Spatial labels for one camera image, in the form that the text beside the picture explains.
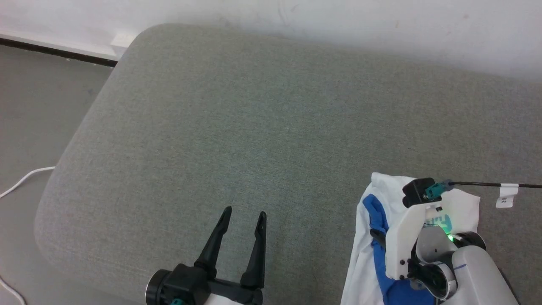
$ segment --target white baseboard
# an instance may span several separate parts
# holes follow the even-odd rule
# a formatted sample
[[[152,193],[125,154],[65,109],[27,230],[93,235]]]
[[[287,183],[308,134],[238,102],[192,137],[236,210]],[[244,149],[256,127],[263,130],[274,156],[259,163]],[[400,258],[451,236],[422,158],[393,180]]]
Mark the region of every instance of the white baseboard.
[[[0,38],[15,40],[19,42],[31,43],[32,45],[58,49],[73,53],[79,53],[88,56],[94,56],[109,60],[119,60],[112,47],[86,45],[83,43],[73,43],[71,41],[62,41],[51,37],[36,35],[33,33],[25,33],[20,31],[11,31],[0,29]]]

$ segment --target white cloth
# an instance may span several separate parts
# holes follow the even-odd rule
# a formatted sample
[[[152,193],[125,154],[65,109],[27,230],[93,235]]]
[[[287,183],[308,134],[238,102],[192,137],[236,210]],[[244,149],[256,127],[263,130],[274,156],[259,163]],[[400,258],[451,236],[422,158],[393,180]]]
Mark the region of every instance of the white cloth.
[[[388,225],[392,227],[407,209],[403,205],[403,187],[413,179],[380,173],[372,174],[371,183],[367,186],[357,207],[356,234],[341,305],[384,304],[375,272],[375,260],[371,246],[373,238],[369,234],[369,214],[362,201],[369,194],[376,196],[384,207]],[[448,231],[447,233],[476,232],[479,203],[479,197],[453,189],[442,194],[440,202],[442,211],[435,211],[435,214],[429,215],[425,222],[431,225],[440,225],[445,231]]]

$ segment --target white label tag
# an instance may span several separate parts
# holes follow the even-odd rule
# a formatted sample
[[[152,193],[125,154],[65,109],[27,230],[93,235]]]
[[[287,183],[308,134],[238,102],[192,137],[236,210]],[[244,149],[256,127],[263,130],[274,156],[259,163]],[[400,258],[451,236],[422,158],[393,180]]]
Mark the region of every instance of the white label tag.
[[[513,206],[514,196],[518,194],[519,185],[515,183],[501,183],[497,208],[509,208]]]

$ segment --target gray fabric surface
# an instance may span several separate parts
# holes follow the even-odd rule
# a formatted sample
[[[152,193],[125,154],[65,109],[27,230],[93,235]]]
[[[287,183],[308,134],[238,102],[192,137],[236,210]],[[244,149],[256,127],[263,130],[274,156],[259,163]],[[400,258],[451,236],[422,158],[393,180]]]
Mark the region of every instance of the gray fabric surface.
[[[0,193],[33,169],[54,166],[109,67],[0,46]],[[73,281],[48,264],[34,239],[34,217],[50,173],[38,173],[0,199],[0,277],[28,305],[128,305]],[[0,287],[1,305],[19,302]]]
[[[40,203],[35,235],[74,278],[143,302],[192,263],[227,205],[218,276],[238,280],[268,215],[266,304],[339,303],[371,173],[542,182],[542,87],[232,31],[143,32]],[[480,232],[524,304],[542,292],[540,191],[482,195]]]

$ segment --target gray cushion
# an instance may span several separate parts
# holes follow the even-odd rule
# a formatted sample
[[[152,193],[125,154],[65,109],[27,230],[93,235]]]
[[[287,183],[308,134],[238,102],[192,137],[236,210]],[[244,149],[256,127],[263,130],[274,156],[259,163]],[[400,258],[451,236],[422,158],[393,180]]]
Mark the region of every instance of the gray cushion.
[[[143,303],[151,275],[192,263],[227,205],[218,276],[238,281],[263,210],[266,304],[336,304],[371,173],[540,183],[541,99],[540,85],[356,50],[154,27],[53,172],[36,240],[66,274]],[[534,304],[541,192],[496,210],[497,189],[463,189],[484,196],[489,252]]]

